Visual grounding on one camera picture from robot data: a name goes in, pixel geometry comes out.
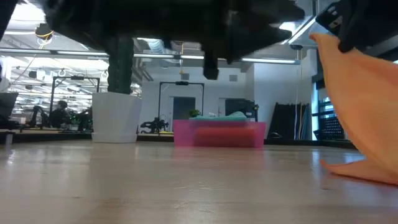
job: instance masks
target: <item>person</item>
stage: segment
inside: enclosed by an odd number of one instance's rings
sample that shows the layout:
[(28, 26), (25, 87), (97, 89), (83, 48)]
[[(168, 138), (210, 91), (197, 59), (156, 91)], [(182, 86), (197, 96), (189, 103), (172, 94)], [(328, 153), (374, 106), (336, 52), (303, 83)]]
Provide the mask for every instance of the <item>person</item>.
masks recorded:
[(69, 122), (69, 115), (66, 111), (68, 103), (60, 100), (57, 105), (57, 109), (50, 113), (50, 124), (53, 128), (61, 128), (61, 125)]

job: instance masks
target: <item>white pot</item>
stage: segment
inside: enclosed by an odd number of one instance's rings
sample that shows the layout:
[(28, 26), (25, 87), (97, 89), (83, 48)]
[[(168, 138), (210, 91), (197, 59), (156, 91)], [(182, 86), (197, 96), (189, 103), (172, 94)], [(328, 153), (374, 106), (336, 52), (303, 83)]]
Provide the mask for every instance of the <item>white pot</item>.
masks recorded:
[(120, 93), (93, 95), (93, 142), (131, 143), (137, 141), (141, 99)]

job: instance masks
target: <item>orange cloth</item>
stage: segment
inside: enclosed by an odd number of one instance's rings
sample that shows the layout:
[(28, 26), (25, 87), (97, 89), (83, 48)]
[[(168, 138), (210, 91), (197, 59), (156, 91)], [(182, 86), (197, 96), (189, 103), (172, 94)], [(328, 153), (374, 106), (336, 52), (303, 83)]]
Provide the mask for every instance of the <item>orange cloth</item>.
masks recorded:
[(354, 49), (337, 37), (311, 34), (338, 119), (367, 160), (325, 167), (333, 173), (398, 185), (398, 65)]

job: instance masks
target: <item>pink container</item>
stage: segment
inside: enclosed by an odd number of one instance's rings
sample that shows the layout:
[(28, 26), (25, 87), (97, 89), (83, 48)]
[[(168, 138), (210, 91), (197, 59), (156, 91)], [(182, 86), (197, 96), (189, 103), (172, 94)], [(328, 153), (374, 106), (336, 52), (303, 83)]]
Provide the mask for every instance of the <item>pink container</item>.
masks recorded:
[(252, 121), (174, 120), (177, 147), (262, 147), (266, 124)]

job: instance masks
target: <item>light wood floor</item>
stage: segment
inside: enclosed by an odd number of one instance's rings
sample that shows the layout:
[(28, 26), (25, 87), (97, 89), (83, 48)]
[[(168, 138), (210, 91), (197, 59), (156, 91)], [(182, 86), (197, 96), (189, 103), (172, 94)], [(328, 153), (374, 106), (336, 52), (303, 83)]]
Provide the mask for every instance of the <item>light wood floor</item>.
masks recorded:
[(398, 189), (328, 175), (325, 147), (16, 144), (0, 152), (0, 223), (398, 223)]

